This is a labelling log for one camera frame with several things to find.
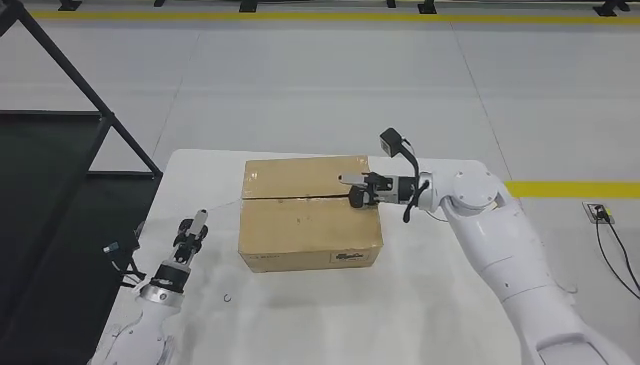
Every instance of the gray floor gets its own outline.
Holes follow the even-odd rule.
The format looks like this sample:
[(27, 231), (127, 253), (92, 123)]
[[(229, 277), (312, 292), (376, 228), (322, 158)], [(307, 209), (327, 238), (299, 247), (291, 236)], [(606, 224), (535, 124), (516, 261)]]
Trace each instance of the gray floor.
[[(85, 4), (114, 9), (112, 1)], [(168, 10), (237, 10), (205, 5), (176, 2)], [(585, 6), (558, 8), (498, 9), (591, 15)], [(640, 179), (640, 27), (42, 24), (163, 168), (179, 148), (381, 155), (377, 136), (394, 126), (420, 157), (479, 159), (505, 180)], [(0, 39), (0, 97), (0, 109), (91, 108), (20, 27)], [(94, 168), (144, 169), (117, 136), (109, 136)], [(525, 199), (523, 206), (543, 234), (558, 282), (577, 288), (581, 314), (640, 362), (638, 302), (606, 269), (580, 201)], [(609, 204), (640, 266), (640, 205)]]

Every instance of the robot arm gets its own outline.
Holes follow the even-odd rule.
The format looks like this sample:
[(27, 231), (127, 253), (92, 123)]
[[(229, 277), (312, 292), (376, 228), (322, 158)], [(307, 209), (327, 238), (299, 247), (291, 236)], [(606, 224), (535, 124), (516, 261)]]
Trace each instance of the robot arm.
[(193, 219), (185, 219), (178, 228), (169, 258), (162, 261), (149, 284), (136, 297), (142, 313), (123, 328), (113, 341), (104, 365), (162, 365), (168, 364), (173, 353), (173, 338), (162, 332), (162, 324), (180, 312), (184, 286), (193, 257), (202, 248), (207, 235), (207, 211), (200, 210)]
[[(413, 157), (395, 130), (381, 138), (390, 156)], [(410, 162), (417, 164), (415, 158)], [(443, 209), (467, 259), (511, 321), (524, 365), (633, 364), (567, 302), (551, 276), (538, 234), (495, 175), (478, 161), (432, 160), (428, 166), (429, 172), (419, 173), (414, 165), (418, 177), (371, 173), (342, 175), (340, 180), (352, 186), (349, 200), (355, 208), (387, 202), (407, 204), (408, 211), (411, 206), (428, 212)]]

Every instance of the white table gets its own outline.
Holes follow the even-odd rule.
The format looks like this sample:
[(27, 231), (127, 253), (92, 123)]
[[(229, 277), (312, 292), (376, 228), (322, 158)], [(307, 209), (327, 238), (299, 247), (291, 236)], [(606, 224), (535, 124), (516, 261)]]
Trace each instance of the white table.
[[(425, 213), (414, 210), (404, 224), (404, 207), (380, 206), (384, 248), (371, 268), (252, 273), (237, 253), (245, 161), (304, 156), (179, 150), (171, 157), (135, 254), (140, 269), (154, 273), (180, 220), (209, 210), (182, 312), (165, 324), (178, 343), (172, 364), (520, 363), (500, 303), (448, 224)], [(382, 174), (412, 172), (403, 159), (369, 157), (369, 164)], [(122, 289), (105, 330), (138, 313)]]

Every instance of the yellow floor line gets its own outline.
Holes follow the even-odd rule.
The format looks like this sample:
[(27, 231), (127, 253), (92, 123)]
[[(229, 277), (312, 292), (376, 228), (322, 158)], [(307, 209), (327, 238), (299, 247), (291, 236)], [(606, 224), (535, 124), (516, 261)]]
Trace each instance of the yellow floor line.
[(515, 197), (530, 198), (637, 198), (640, 182), (506, 182)]
[(38, 19), (122, 21), (330, 21), (330, 22), (470, 22), (640, 25), (640, 17), (534, 16), (534, 15), (420, 15), (403, 13), (314, 12), (163, 12), (163, 11), (32, 11)]

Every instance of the cardboard box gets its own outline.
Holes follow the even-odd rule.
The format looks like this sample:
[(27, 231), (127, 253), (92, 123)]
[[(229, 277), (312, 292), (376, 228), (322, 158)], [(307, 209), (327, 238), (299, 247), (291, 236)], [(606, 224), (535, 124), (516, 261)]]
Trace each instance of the cardboard box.
[(377, 208), (351, 208), (338, 175), (366, 156), (247, 161), (238, 252), (253, 272), (371, 266), (382, 248)]

